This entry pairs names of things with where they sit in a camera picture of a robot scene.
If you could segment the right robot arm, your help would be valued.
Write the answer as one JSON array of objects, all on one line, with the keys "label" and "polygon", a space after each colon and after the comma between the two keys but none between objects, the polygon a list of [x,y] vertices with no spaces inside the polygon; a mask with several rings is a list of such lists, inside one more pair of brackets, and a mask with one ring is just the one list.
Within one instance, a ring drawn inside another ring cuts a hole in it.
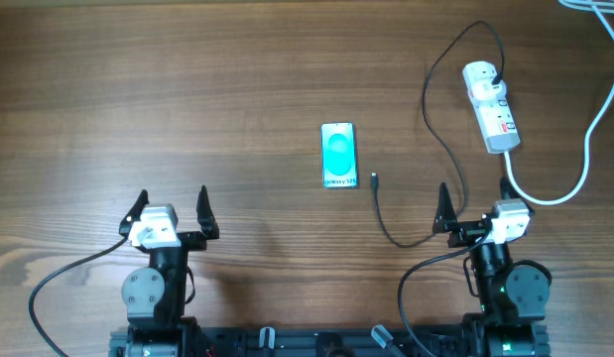
[{"label": "right robot arm", "polygon": [[509,244],[526,235],[534,210],[500,182],[501,198],[478,220],[460,221],[445,183],[439,186],[434,233],[447,233],[450,248],[465,248],[464,270],[481,311],[463,316],[465,356],[542,357],[552,353],[546,316],[553,276],[533,260],[515,261]]}]

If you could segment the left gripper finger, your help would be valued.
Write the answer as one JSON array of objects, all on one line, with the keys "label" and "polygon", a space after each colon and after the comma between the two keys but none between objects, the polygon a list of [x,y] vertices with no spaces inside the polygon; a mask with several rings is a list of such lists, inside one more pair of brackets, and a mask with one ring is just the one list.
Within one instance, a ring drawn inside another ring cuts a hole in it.
[{"label": "left gripper finger", "polygon": [[215,216],[211,209],[208,197],[208,191],[205,185],[201,187],[198,193],[196,203],[196,220],[200,226],[202,234],[207,240],[216,240],[219,238],[219,227]]},{"label": "left gripper finger", "polygon": [[119,234],[121,236],[127,236],[130,233],[132,225],[140,220],[141,213],[148,203],[148,192],[145,189],[142,189],[133,206],[119,223]]}]

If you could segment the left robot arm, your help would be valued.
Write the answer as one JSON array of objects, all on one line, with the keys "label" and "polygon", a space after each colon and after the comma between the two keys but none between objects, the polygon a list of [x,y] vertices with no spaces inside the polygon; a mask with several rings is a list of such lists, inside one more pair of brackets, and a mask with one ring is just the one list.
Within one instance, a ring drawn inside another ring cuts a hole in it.
[{"label": "left robot arm", "polygon": [[119,224],[119,234],[149,256],[146,268],[133,271],[122,285],[128,328],[110,336],[110,356],[187,357],[214,356],[215,347],[194,317],[184,315],[195,293],[186,291],[193,281],[188,254],[204,251],[207,242],[219,238],[207,188],[196,202],[199,229],[179,232],[171,204],[152,204],[142,190]]}]

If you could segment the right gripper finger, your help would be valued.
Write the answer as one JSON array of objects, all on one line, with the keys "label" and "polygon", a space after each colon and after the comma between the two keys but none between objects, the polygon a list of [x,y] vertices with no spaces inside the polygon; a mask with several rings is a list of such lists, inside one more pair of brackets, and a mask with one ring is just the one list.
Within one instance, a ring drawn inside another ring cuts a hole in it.
[{"label": "right gripper finger", "polygon": [[434,234],[456,231],[458,229],[457,215],[454,211],[451,197],[445,182],[439,185],[437,208],[432,224]]},{"label": "right gripper finger", "polygon": [[499,180],[499,185],[502,199],[519,199],[527,206],[529,210],[529,215],[535,215],[535,211],[531,208],[528,202],[517,193],[517,191],[513,188],[507,177],[501,177]]}]

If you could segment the smartphone with cyan screen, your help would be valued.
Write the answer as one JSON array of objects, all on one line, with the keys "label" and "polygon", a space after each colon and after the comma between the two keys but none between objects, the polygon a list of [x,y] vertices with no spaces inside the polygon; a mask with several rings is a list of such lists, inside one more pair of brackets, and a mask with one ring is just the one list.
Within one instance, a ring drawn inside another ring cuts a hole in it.
[{"label": "smartphone with cyan screen", "polygon": [[354,188],[359,184],[354,125],[325,123],[320,127],[322,185],[324,188]]}]

